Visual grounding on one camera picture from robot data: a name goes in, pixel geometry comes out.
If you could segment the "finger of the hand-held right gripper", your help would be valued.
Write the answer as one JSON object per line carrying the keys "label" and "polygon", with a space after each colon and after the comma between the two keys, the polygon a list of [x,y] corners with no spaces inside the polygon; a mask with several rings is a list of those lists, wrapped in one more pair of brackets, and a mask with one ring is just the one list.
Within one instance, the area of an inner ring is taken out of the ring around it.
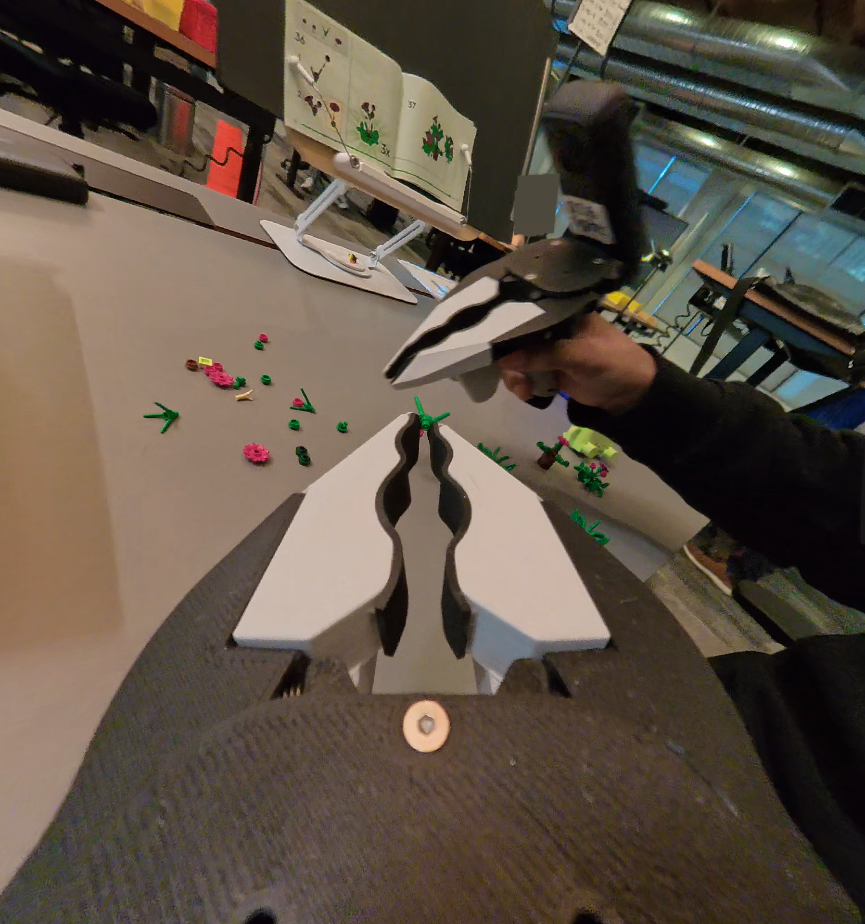
{"label": "finger of the hand-held right gripper", "polygon": [[500,381],[495,351],[550,327],[550,314],[531,302],[504,302],[462,330],[436,332],[438,340],[412,346],[398,359],[390,382],[397,390],[458,382],[476,404],[494,397]]}
{"label": "finger of the hand-held right gripper", "polygon": [[453,333],[473,328],[502,298],[500,280],[491,277],[456,287],[433,308],[392,356],[383,370],[384,376],[400,376],[417,353],[437,346]]}

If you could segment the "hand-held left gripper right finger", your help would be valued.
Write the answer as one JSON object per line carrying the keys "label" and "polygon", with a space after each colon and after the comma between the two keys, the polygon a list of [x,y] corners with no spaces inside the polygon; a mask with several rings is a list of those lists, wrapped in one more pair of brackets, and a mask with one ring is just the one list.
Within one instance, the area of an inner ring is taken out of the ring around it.
{"label": "hand-held left gripper right finger", "polygon": [[438,514],[451,530],[443,629],[493,695],[512,664],[601,651],[611,632],[541,498],[445,425],[429,432]]}

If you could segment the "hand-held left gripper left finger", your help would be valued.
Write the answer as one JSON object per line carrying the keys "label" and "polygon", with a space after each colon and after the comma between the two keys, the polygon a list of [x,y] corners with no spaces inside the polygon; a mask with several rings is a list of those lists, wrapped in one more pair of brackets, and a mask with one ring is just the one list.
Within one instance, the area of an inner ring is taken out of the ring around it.
{"label": "hand-held left gripper left finger", "polygon": [[390,422],[298,497],[285,535],[234,633],[240,647],[335,660],[371,693],[408,611],[398,520],[420,447],[415,413]]}

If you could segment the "person's right forearm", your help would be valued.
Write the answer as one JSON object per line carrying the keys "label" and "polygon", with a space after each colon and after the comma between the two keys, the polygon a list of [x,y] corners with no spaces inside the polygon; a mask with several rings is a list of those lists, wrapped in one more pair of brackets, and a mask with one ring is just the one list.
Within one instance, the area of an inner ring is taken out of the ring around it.
{"label": "person's right forearm", "polygon": [[865,435],[655,357],[634,408],[613,415],[570,399],[571,422],[602,431],[734,539],[865,614]]}

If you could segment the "person's right hand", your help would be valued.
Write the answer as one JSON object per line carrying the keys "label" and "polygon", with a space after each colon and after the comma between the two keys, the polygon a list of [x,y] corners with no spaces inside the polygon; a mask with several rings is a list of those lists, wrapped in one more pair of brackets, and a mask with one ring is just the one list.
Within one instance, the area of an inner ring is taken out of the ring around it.
{"label": "person's right hand", "polygon": [[522,401],[533,399],[535,376],[546,374],[573,401],[613,415],[634,408],[659,370],[654,353],[595,313],[582,316],[570,337],[519,349],[497,365]]}

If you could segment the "hanging paper sheet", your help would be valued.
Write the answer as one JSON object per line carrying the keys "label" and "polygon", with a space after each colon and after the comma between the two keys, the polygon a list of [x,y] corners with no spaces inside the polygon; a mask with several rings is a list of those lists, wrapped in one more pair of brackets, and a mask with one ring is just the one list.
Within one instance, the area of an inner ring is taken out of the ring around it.
{"label": "hanging paper sheet", "polygon": [[567,19],[567,30],[588,48],[605,56],[632,1],[578,1]]}

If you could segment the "white book stand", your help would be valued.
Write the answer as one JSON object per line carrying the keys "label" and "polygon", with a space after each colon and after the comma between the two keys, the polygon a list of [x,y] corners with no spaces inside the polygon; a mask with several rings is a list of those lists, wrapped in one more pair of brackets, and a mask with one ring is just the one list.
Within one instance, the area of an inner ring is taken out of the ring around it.
{"label": "white book stand", "polygon": [[[415,295],[383,261],[430,227],[446,233],[460,232],[467,224],[464,204],[464,212],[457,212],[419,187],[393,179],[361,161],[355,154],[337,152],[290,128],[285,130],[295,153],[315,164],[333,182],[299,215],[291,229],[280,230],[277,225],[264,223],[267,235],[300,271],[398,302],[416,304]],[[351,189],[394,206],[412,222],[406,230],[366,255],[317,237],[313,226],[318,218]]]}

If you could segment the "lime toy flower pot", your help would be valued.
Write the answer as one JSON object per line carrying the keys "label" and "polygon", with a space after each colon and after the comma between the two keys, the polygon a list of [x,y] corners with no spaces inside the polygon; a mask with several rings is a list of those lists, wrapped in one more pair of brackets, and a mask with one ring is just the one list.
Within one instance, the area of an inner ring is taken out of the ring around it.
{"label": "lime toy flower pot", "polygon": [[571,426],[563,439],[571,451],[590,460],[608,463],[619,454],[613,441],[589,428]]}

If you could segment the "dark desk divider panel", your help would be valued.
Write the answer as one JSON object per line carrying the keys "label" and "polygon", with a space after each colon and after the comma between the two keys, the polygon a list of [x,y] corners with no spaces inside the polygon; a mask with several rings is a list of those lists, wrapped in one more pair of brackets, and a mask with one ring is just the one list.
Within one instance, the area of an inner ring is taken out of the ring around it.
{"label": "dark desk divider panel", "polygon": [[[546,67],[556,47],[545,2],[316,1],[324,14],[433,83],[476,126],[470,224],[508,242]],[[222,87],[284,117],[286,2],[216,2]]]}

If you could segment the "person's brown shoe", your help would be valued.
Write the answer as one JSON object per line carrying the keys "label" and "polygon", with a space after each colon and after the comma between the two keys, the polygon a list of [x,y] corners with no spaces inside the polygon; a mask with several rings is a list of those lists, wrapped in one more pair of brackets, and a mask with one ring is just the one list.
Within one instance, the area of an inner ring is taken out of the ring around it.
{"label": "person's brown shoe", "polygon": [[686,559],[704,576],[714,584],[724,595],[731,597],[735,590],[735,582],[726,559],[713,558],[704,549],[688,542],[682,547]]}

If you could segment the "scattered small toy pieces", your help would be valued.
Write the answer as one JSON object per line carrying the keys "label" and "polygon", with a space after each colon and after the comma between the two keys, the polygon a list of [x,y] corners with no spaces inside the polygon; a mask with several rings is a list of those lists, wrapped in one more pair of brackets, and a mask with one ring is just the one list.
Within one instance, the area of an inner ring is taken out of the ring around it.
{"label": "scattered small toy pieces", "polygon": [[183,330],[153,341],[128,364],[128,397],[152,449],[207,469],[316,468],[365,433],[358,401],[302,334],[276,323]]}

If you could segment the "open instruction booklet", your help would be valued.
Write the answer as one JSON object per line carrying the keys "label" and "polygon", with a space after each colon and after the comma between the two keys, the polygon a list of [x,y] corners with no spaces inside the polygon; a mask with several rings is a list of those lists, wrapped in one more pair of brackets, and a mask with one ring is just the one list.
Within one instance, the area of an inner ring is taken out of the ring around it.
{"label": "open instruction booklet", "polygon": [[464,212],[474,123],[308,2],[288,2],[285,30],[285,127]]}

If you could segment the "black standing desk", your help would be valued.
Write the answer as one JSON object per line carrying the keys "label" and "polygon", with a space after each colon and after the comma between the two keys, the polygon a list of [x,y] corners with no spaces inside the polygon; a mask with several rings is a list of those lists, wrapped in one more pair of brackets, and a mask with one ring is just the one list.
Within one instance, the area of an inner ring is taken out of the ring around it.
{"label": "black standing desk", "polygon": [[722,336],[734,331],[740,323],[744,325],[746,333],[705,374],[706,379],[725,381],[758,349],[766,348],[772,357],[748,377],[751,386],[763,384],[785,362],[791,363],[801,372],[811,372],[846,385],[865,385],[865,361],[847,359],[837,354],[811,335],[762,307],[747,294],[751,285],[764,276],[736,279],[727,271],[719,270],[703,260],[696,260],[693,270],[700,277],[702,287],[689,303],[707,314],[713,324],[690,368],[692,375],[700,376]]}

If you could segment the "orange cone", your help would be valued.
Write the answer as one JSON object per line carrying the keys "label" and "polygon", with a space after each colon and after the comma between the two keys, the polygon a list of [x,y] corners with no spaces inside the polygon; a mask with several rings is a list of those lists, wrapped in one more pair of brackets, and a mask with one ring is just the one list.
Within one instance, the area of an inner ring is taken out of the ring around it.
{"label": "orange cone", "polygon": [[239,197],[247,130],[232,122],[216,122],[205,186],[232,199]]}

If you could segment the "long wooden desk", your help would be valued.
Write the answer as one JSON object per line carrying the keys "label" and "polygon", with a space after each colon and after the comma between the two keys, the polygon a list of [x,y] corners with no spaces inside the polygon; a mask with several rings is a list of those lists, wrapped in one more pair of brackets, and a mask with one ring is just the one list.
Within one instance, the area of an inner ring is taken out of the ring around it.
{"label": "long wooden desk", "polygon": [[125,1],[95,1],[94,3],[122,18],[133,29],[141,29],[148,33],[158,44],[181,53],[209,70],[216,68],[216,55],[213,52],[209,52],[178,30],[169,28],[162,21],[139,10],[137,6]]}

